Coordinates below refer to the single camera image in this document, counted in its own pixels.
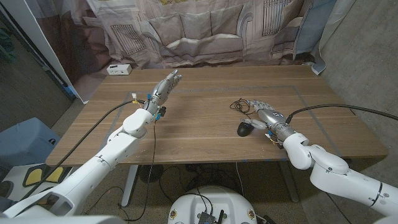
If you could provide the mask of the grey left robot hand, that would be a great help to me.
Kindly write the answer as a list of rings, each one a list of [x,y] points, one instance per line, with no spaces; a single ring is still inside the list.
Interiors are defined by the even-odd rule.
[[[170,92],[178,85],[182,76],[174,70],[154,87],[150,99],[144,103],[143,109],[155,115],[160,107],[167,101]]]

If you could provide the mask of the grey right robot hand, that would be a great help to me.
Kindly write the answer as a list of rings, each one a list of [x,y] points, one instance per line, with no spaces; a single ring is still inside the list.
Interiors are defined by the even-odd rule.
[[[249,104],[254,107],[254,111],[258,114],[259,120],[244,118],[241,119],[243,123],[250,124],[257,129],[268,129],[280,142],[285,141],[289,136],[296,133],[294,129],[286,123],[286,117],[276,111],[270,104],[257,100],[249,101]]]

